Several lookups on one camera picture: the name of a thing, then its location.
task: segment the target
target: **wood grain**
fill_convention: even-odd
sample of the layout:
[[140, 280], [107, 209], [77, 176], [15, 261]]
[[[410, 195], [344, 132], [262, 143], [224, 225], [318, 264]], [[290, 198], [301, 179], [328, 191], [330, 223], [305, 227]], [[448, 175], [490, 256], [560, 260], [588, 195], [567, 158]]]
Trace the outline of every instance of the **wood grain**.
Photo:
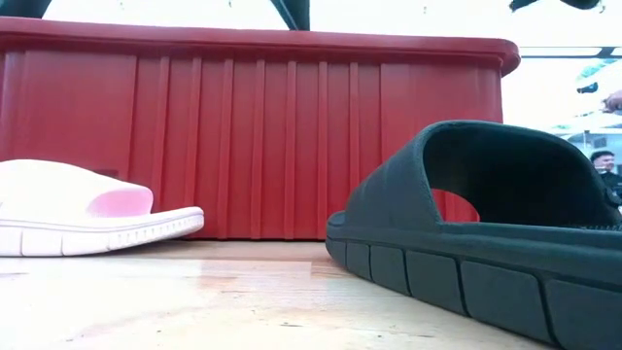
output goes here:
[[385, 290], [322, 243], [0, 260], [0, 349], [546, 349]]

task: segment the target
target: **vertical ridge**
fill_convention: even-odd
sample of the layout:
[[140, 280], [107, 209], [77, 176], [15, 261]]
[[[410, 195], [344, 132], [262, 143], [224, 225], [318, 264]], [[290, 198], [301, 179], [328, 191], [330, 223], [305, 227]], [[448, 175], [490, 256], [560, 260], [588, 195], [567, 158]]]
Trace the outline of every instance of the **vertical ridge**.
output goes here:
[[30, 75], [28, 72], [28, 57], [29, 51], [25, 51], [21, 53], [21, 70], [19, 71], [19, 86], [17, 88], [17, 97], [16, 100], [17, 108], [15, 110], [15, 116], [17, 120], [17, 132], [19, 135], [16, 144], [14, 145], [14, 152], [17, 150], [27, 150], [29, 147], [28, 140], [28, 127], [32, 123], [32, 114], [30, 113], [29, 104], [27, 102], [27, 92], [28, 92], [28, 83], [30, 80]]
[[2, 107], [0, 107], [0, 161], [16, 156], [16, 142], [22, 134], [19, 128], [19, 102], [22, 99], [25, 78], [23, 52], [4, 53], [2, 80]]
[[283, 227], [285, 239], [294, 239], [295, 214], [295, 102], [296, 62], [288, 62], [285, 116], [285, 201]]
[[387, 139], [387, 103], [385, 100], [387, 99], [386, 93], [387, 89], [383, 84], [387, 75], [387, 67], [386, 64], [380, 64], [380, 161], [383, 162], [387, 160], [390, 156], [389, 154], [389, 140]]
[[261, 239], [261, 186], [263, 165], [263, 114], [265, 100], [265, 61], [257, 62], [255, 108], [253, 114], [253, 160], [251, 169], [251, 238]]
[[229, 167], [231, 156], [231, 118], [233, 113], [233, 60], [225, 61], [223, 73], [223, 108], [221, 113], [221, 145], [218, 167], [216, 236], [226, 239], [228, 230]]
[[195, 57], [192, 60], [192, 80], [190, 82], [190, 112], [188, 115], [188, 144], [186, 145], [186, 176], [184, 186], [184, 203], [194, 205], [196, 192], [196, 157], [198, 155], [198, 130], [201, 111], [201, 77], [203, 60]]
[[326, 238], [328, 217], [328, 64], [318, 70], [318, 223], [317, 238]]
[[128, 117], [129, 123], [127, 126], [127, 155], [125, 156], [125, 164], [124, 169], [121, 171], [121, 178], [125, 181], [129, 180], [130, 177], [130, 169], [132, 167], [132, 139], [134, 137], [134, 119], [136, 118], [136, 91], [138, 90], [138, 56], [132, 57], [132, 91], [131, 95], [127, 97], [128, 99]]
[[152, 190], [154, 208], [160, 210], [162, 200], [162, 176], [164, 169], [164, 147], [166, 141], [166, 119], [168, 117], [168, 90], [171, 61], [165, 56], [159, 62], [159, 81], [157, 82], [157, 112], [155, 114], [154, 161], [152, 165]]
[[361, 180], [361, 132], [359, 115], [359, 63], [350, 63], [350, 191]]

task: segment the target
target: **red bin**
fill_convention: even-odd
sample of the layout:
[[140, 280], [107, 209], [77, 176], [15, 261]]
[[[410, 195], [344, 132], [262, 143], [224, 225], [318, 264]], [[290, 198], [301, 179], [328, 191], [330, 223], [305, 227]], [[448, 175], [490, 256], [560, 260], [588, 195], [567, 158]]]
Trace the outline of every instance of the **red bin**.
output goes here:
[[[505, 40], [0, 19], [0, 159], [114, 173], [194, 238], [324, 239], [328, 215], [417, 131], [501, 122]], [[476, 220], [437, 197], [446, 220]]]

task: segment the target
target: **black slide sandal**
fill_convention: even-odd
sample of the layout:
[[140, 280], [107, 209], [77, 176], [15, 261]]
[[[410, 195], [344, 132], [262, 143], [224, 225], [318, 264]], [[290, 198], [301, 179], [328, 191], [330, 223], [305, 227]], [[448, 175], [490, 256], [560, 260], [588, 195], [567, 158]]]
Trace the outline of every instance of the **black slide sandal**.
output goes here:
[[[431, 189], [481, 222], [444, 223]], [[570, 350], [622, 349], [619, 204], [556, 136], [440, 122], [353, 191], [326, 244], [350, 272], [421, 301]]]

